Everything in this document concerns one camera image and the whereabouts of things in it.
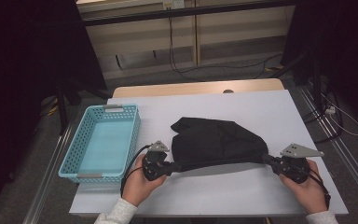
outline person's left hand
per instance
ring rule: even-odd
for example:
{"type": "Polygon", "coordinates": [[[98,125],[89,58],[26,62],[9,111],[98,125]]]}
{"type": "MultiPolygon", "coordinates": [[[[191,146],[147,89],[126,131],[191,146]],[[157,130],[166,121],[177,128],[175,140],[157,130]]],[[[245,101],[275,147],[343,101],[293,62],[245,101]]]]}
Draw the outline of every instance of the person's left hand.
{"type": "Polygon", "coordinates": [[[139,206],[141,202],[143,202],[149,195],[152,193],[154,189],[161,186],[165,179],[167,178],[166,175],[159,177],[156,180],[149,181],[146,179],[142,167],[142,159],[144,158],[145,154],[141,154],[135,163],[135,168],[138,169],[134,171],[130,176],[128,176],[127,183],[123,190],[122,199],[125,201],[139,206]]]}

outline black cloth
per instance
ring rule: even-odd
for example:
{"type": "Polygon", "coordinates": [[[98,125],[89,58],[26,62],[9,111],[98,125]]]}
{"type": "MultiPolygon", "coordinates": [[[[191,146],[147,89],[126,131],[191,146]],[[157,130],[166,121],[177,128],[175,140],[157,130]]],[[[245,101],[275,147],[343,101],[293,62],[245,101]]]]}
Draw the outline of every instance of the black cloth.
{"type": "Polygon", "coordinates": [[[263,163],[268,153],[264,140],[234,121],[181,118],[171,128],[172,155],[182,165],[181,172],[201,167],[255,162],[263,163]]]}

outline hand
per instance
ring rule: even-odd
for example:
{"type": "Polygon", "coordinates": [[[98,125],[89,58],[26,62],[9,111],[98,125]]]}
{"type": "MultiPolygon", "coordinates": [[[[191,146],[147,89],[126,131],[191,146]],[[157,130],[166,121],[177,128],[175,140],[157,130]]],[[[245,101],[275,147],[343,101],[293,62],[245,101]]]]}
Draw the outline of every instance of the hand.
{"type": "Polygon", "coordinates": [[[128,176],[122,196],[122,199],[137,207],[141,202],[149,197],[154,189],[161,186],[167,178],[166,175],[163,175],[154,181],[148,181],[141,168],[144,156],[145,154],[142,154],[136,159],[134,169],[139,169],[128,176]]]}
{"type": "MultiPolygon", "coordinates": [[[[319,174],[318,166],[315,161],[307,160],[310,169],[319,174]]],[[[313,172],[310,173],[315,178],[319,178],[313,172]]],[[[297,184],[285,175],[280,174],[279,178],[283,184],[289,188],[296,196],[297,200],[306,210],[307,214],[327,211],[324,200],[324,191],[322,187],[311,178],[308,178],[304,183],[297,184]]]]}

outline plastic basket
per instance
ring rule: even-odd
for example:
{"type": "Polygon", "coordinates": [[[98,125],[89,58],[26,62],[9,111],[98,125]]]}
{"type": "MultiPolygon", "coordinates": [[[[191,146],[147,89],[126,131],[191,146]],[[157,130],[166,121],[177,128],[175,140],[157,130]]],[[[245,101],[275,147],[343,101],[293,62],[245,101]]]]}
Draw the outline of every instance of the plastic basket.
{"type": "Polygon", "coordinates": [[[76,183],[121,181],[134,155],[140,123],[137,105],[88,107],[59,176],[76,183]]]}

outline white table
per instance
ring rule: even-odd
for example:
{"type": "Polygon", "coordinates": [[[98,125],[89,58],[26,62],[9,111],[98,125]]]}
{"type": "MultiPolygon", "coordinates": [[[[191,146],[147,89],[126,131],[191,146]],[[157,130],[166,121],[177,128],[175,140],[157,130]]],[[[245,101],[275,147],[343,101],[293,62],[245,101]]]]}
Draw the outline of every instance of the white table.
{"type": "MultiPolygon", "coordinates": [[[[261,136],[269,154],[291,143],[316,148],[288,91],[114,98],[108,104],[135,103],[141,128],[137,148],[161,140],[172,144],[170,126],[181,117],[233,120],[261,136]]],[[[332,196],[330,210],[348,214],[321,158],[318,163],[332,196]]],[[[80,184],[70,213],[108,213],[119,197],[119,184],[80,184]]],[[[303,214],[294,195],[271,168],[261,164],[221,165],[173,174],[144,201],[138,217],[274,217],[303,214]]]]}

